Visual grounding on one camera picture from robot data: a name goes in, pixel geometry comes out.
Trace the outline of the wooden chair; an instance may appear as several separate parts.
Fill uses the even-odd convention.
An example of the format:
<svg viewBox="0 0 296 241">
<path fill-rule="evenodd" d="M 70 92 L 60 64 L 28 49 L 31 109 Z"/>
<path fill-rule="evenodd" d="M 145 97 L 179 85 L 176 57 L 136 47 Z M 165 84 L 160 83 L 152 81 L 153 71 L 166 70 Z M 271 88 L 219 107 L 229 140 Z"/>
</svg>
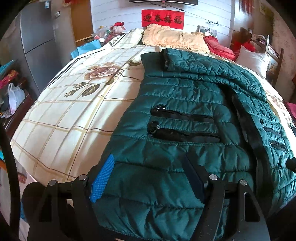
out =
<svg viewBox="0 0 296 241">
<path fill-rule="evenodd" d="M 250 31 L 251 29 L 247 30 L 241 27 L 241 40 L 255 44 L 255 47 L 259 47 L 260 53 L 267 54 L 269 57 L 269 64 L 266 72 L 266 80 L 275 88 L 280 74 L 284 49 L 281 48 L 280 53 L 277 53 L 272 45 L 269 44 L 270 35 L 251 35 Z"/>
</svg>

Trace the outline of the magenta cloth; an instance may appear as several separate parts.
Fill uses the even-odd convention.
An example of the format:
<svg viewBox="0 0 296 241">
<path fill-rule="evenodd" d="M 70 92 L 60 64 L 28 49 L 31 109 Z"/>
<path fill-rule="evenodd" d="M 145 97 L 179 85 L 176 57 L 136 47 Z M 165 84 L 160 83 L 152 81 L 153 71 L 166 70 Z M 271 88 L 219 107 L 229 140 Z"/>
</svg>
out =
<svg viewBox="0 0 296 241">
<path fill-rule="evenodd" d="M 296 104 L 284 101 L 285 107 L 287 108 L 290 116 L 292 117 L 293 123 L 296 123 Z"/>
</svg>

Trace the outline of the framed photo on headboard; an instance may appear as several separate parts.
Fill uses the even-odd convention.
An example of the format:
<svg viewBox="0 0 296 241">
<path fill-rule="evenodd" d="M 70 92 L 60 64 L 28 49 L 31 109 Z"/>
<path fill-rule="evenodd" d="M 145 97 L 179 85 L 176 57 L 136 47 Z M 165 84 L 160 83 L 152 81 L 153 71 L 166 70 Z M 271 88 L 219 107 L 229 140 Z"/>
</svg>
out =
<svg viewBox="0 0 296 241">
<path fill-rule="evenodd" d="M 197 31 L 203 33 L 205 36 L 213 36 L 217 38 L 217 30 L 198 25 Z"/>
</svg>

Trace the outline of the dark green puffer jacket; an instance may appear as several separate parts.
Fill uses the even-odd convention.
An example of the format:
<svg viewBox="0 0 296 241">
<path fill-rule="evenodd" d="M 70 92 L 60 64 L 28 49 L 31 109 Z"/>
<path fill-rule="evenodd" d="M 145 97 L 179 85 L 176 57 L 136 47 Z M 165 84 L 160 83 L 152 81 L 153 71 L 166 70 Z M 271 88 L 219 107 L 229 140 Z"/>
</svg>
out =
<svg viewBox="0 0 296 241">
<path fill-rule="evenodd" d="M 233 63 L 171 48 L 142 54 L 144 79 L 102 157 L 115 165 L 93 204 L 116 238 L 189 240 L 203 212 L 182 168 L 188 155 L 225 181 L 244 179 L 265 216 L 295 196 L 285 129 L 260 81 Z"/>
</svg>

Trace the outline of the red heart cushion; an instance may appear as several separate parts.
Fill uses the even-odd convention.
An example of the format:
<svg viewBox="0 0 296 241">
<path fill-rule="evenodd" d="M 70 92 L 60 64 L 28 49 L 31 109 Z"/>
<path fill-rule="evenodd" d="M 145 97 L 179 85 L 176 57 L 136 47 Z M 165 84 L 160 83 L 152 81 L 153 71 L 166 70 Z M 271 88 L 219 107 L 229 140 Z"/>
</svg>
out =
<svg viewBox="0 0 296 241">
<path fill-rule="evenodd" d="M 214 36 L 205 36 L 203 39 L 211 53 L 235 61 L 236 55 L 234 52 L 231 49 L 221 45 L 217 38 Z"/>
</svg>

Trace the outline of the floral plaid bed quilt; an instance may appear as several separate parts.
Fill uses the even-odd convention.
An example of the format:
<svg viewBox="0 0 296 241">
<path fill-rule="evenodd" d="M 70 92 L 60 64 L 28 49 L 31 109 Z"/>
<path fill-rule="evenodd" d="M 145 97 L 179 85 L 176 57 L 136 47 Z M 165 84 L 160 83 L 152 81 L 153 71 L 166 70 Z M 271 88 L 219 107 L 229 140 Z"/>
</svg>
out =
<svg viewBox="0 0 296 241">
<path fill-rule="evenodd" d="M 160 46 L 138 45 L 135 29 L 111 47 L 74 59 L 46 87 L 11 139 L 16 160 L 42 184 L 72 181 L 104 156 L 115 157 L 115 179 L 156 185 L 187 185 L 181 160 L 192 148 L 209 173 L 254 183 L 250 162 L 231 138 L 226 105 L 211 82 L 144 80 L 141 56 Z M 213 123 L 159 118 L 162 128 L 221 133 L 222 143 L 179 144 L 150 138 L 147 124 L 157 104 L 181 113 L 201 113 Z"/>
</svg>

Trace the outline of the beige ruffled pillow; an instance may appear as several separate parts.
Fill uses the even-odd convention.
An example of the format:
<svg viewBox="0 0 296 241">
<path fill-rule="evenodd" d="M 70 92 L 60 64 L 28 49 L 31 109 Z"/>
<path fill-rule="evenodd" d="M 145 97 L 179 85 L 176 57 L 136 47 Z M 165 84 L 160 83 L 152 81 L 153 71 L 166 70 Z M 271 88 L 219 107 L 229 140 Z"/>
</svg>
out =
<svg viewBox="0 0 296 241">
<path fill-rule="evenodd" d="M 172 30 L 167 26 L 150 24 L 144 31 L 142 42 L 148 46 L 209 53 L 210 50 L 204 41 L 204 37 L 205 35 L 200 32 L 186 33 Z"/>
</svg>

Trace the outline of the grey refrigerator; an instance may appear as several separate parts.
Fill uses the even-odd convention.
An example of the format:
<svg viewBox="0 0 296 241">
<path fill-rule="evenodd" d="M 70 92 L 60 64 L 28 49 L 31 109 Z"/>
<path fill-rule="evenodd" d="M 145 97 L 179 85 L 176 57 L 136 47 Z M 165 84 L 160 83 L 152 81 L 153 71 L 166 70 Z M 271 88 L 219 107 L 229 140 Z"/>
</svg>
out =
<svg viewBox="0 0 296 241">
<path fill-rule="evenodd" d="M 3 40 L 16 61 L 16 69 L 28 81 L 35 100 L 62 69 L 52 21 L 52 2 L 36 1 L 15 17 Z"/>
</svg>

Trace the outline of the white pillow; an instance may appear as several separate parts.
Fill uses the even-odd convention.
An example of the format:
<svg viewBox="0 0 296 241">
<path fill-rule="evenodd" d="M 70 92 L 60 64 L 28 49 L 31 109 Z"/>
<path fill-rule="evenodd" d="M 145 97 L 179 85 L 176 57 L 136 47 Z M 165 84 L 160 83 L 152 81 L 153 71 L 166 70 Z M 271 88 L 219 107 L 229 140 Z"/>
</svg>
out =
<svg viewBox="0 0 296 241">
<path fill-rule="evenodd" d="M 261 78 L 266 78 L 270 58 L 266 53 L 252 52 L 241 46 L 235 62 L 257 73 Z"/>
</svg>

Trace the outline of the blue paper bag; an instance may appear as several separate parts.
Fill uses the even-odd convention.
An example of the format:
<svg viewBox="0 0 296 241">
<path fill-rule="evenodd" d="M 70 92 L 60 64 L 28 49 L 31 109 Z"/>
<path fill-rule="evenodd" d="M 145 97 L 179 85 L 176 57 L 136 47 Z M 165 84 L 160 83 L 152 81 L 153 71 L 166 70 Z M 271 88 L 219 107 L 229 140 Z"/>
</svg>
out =
<svg viewBox="0 0 296 241">
<path fill-rule="evenodd" d="M 92 42 L 85 43 L 82 46 L 77 47 L 73 52 L 71 52 L 72 59 L 76 58 L 79 55 L 85 54 L 89 51 L 100 49 L 101 44 L 98 40 L 93 40 Z"/>
</svg>

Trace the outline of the white plastic bag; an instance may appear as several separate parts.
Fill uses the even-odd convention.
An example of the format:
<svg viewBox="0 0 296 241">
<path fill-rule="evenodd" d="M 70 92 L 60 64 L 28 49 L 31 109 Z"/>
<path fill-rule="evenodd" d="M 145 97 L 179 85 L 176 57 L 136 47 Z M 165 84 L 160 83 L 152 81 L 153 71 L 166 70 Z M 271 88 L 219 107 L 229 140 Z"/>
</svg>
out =
<svg viewBox="0 0 296 241">
<path fill-rule="evenodd" d="M 25 100 L 25 92 L 19 86 L 15 86 L 13 83 L 10 83 L 8 85 L 8 96 L 10 111 L 13 115 L 20 104 Z"/>
</svg>

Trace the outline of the pig plush toy red hat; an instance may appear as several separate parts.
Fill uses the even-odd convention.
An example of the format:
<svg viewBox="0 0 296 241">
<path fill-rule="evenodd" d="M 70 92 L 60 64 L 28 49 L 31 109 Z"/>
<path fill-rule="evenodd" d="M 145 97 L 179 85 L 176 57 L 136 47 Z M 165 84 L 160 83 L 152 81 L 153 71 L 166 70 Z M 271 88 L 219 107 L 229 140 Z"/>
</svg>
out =
<svg viewBox="0 0 296 241">
<path fill-rule="evenodd" d="M 126 30 L 124 27 L 124 22 L 116 22 L 113 26 L 110 27 L 110 35 L 109 39 L 117 36 L 121 36 L 123 32 Z"/>
</svg>

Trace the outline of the wall mounted television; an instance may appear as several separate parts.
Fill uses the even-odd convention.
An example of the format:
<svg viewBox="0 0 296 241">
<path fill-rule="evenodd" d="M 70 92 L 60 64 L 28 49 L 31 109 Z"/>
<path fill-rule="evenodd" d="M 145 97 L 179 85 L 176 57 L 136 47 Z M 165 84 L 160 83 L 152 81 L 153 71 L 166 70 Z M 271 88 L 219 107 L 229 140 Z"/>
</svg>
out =
<svg viewBox="0 0 296 241">
<path fill-rule="evenodd" d="M 175 3 L 197 6 L 198 0 L 129 0 L 130 3 L 159 2 L 159 3 Z"/>
</svg>

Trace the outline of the red banner with characters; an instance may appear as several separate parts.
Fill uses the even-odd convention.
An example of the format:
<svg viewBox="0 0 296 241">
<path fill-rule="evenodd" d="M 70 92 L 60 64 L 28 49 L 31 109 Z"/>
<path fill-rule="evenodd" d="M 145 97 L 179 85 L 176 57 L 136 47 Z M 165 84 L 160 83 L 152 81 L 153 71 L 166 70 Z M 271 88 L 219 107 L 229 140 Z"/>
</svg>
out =
<svg viewBox="0 0 296 241">
<path fill-rule="evenodd" d="M 173 29 L 184 29 L 185 14 L 182 11 L 169 11 L 161 9 L 142 9 L 142 27 L 158 24 Z"/>
</svg>

